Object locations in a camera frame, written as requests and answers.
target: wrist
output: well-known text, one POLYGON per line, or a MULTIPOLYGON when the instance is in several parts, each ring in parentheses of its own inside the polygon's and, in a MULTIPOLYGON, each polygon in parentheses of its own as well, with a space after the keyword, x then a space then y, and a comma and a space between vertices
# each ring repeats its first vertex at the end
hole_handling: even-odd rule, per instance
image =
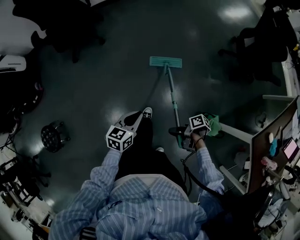
POLYGON ((199 150, 200 148, 205 148, 204 140, 201 138, 195 143, 196 150, 199 150))

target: blue striped shirt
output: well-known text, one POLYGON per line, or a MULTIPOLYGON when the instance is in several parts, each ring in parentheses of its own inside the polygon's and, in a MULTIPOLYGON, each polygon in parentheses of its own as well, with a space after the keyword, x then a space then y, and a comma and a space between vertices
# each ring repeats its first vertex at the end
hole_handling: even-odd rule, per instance
MULTIPOLYGON (((134 177, 111 193, 121 154, 110 150, 95 167, 70 206, 56 215, 50 240, 72 240, 96 217, 97 239, 208 239, 201 225, 218 214, 218 200, 200 189, 200 205, 188 202, 170 182, 158 178, 147 186, 134 177)), ((199 180, 222 193, 223 175, 207 148, 197 151, 199 180)))

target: sleeve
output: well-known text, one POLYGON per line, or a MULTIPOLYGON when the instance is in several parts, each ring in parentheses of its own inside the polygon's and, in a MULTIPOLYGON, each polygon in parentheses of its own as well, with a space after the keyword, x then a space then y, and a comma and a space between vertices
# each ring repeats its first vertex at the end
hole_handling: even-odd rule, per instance
POLYGON ((56 215, 49 240, 72 240, 84 227, 90 225, 95 212, 106 205, 119 169, 121 153, 110 150, 102 165, 90 173, 70 206, 56 215))
MULTIPOLYGON (((199 181, 208 188, 223 194, 224 186, 222 185, 222 181, 224 177, 211 161, 210 154, 206 147, 200 148, 197 151, 197 160, 199 164, 199 181)), ((206 212, 207 219, 215 217, 223 210, 216 197, 201 188, 199 193, 200 206, 206 212)))

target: stool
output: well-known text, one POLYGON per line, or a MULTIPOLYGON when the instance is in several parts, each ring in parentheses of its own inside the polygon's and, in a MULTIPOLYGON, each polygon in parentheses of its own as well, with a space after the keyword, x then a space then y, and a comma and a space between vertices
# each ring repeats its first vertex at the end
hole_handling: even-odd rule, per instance
POLYGON ((44 126, 41 131, 41 138, 44 147, 49 152, 57 152, 61 149, 65 142, 70 141, 64 128, 64 122, 54 121, 44 126))

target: person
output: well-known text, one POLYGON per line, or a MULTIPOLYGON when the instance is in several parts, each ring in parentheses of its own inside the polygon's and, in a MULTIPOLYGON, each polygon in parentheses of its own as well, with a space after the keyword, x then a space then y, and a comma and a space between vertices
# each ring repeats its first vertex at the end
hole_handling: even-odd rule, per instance
MULTIPOLYGON (((218 199, 200 189, 200 204, 189 201, 181 174, 164 149, 152 149, 152 109, 145 108, 143 116, 131 148, 123 154, 109 150, 69 207, 56 215, 50 240, 79 239, 87 227, 94 227, 97 239, 208 239, 201 226, 222 211, 218 199)), ((199 181, 223 194, 223 175, 203 139, 192 138, 199 181)))

